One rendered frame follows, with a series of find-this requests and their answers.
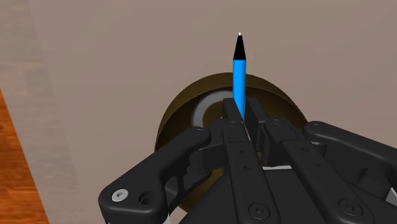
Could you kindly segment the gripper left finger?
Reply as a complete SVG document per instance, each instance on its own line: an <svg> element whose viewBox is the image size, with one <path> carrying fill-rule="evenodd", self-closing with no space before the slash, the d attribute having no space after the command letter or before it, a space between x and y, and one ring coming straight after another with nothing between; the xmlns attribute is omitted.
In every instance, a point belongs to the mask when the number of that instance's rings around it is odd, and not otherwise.
<svg viewBox="0 0 397 224"><path fill-rule="evenodd" d="M209 172L226 167L238 224L281 224L281 215L232 98L211 129L190 127L105 187L106 224L163 224Z"/></svg>

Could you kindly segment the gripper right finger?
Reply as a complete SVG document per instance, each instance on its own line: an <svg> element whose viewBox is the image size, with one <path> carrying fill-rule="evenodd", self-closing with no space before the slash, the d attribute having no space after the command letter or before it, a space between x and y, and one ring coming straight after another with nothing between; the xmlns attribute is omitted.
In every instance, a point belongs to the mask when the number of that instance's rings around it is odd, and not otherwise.
<svg viewBox="0 0 397 224"><path fill-rule="evenodd" d="M326 224L397 224L397 148L314 121L297 129L246 100L245 124L265 167L290 165Z"/></svg>

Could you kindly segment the blue pen with black tip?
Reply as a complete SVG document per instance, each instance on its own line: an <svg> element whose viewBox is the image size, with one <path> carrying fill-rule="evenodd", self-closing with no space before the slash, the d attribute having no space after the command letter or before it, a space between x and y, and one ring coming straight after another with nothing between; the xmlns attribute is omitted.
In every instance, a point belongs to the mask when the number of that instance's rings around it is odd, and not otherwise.
<svg viewBox="0 0 397 224"><path fill-rule="evenodd" d="M246 102L246 54L242 34L239 33L233 53L233 99L244 118Z"/></svg>

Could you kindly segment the brown bowl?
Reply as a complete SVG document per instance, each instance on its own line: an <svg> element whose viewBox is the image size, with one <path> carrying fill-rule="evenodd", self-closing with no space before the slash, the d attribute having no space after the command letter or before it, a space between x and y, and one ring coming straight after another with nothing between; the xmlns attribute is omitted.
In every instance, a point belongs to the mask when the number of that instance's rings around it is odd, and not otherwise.
<svg viewBox="0 0 397 224"><path fill-rule="evenodd" d="M232 89L232 73L218 73L199 79L183 89L169 104L158 128L155 150L159 150L174 137L192 126L193 110L207 94L217 90ZM298 106L280 88L255 75L246 75L246 95L257 98L265 112L270 116L282 117L296 128L307 123ZM196 186L179 204L189 212L209 187L222 175L221 169L212 171L208 180Z"/></svg>

